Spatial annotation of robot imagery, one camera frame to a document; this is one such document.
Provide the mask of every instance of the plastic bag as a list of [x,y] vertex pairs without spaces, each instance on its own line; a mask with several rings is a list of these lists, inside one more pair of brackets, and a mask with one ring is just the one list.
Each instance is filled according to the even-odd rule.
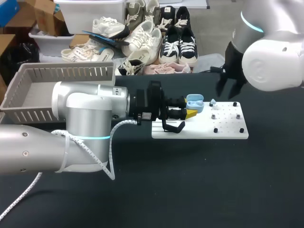
[[6,67],[5,74],[2,74],[3,80],[6,85],[9,85],[22,64],[39,62],[39,49],[34,44],[28,43],[9,47],[3,53],[1,62]]

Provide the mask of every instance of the black table surface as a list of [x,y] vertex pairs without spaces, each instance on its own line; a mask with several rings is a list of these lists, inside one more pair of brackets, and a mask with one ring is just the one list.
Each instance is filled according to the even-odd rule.
[[[216,74],[119,77],[130,92],[161,80],[167,96],[216,98]],[[104,172],[44,173],[1,228],[304,227],[304,89],[246,85],[247,140],[155,140],[151,123],[114,136],[116,180]],[[35,174],[0,176],[2,212]]]

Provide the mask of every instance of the yellow object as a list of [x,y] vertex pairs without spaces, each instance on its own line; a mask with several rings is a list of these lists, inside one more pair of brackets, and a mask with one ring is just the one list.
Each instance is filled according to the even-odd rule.
[[186,120],[189,119],[189,118],[191,118],[191,117],[195,117],[197,113],[198,113],[197,110],[187,109]]

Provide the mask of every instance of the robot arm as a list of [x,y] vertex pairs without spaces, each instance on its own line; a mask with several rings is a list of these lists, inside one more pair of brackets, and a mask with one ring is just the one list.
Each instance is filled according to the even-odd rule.
[[[169,110],[169,106],[180,110]],[[88,147],[106,166],[109,160],[111,120],[155,121],[159,118],[166,131],[179,133],[179,127],[166,119],[185,120],[193,116],[185,109],[183,97],[167,99],[160,82],[152,81],[147,90],[128,94],[125,87],[88,83],[58,82],[52,94],[53,114],[66,121],[66,131]],[[73,171],[94,172],[101,165],[69,137],[61,137],[24,125],[0,128],[0,173]]]
[[236,80],[229,98],[247,81],[263,91],[299,86],[304,78],[303,10],[303,0],[247,0],[225,53],[218,95],[227,79]]

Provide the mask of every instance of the black and white sneaker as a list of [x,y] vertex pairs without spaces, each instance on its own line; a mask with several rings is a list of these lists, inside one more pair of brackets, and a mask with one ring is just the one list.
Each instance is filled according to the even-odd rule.
[[115,75],[136,75],[149,61],[147,49],[132,52],[131,55],[115,70]]
[[175,8],[166,6],[161,8],[160,24],[157,26],[164,36],[171,25],[175,23]]
[[179,63],[188,63],[190,67],[194,67],[198,61],[198,50],[196,39],[189,27],[184,28],[180,36],[179,45]]
[[177,63],[179,55],[179,31],[175,26],[170,26],[162,40],[159,61],[164,63]]
[[185,27],[191,28],[190,14],[189,14],[187,7],[181,6],[179,8],[179,10],[177,11],[175,26],[180,29],[184,29]]

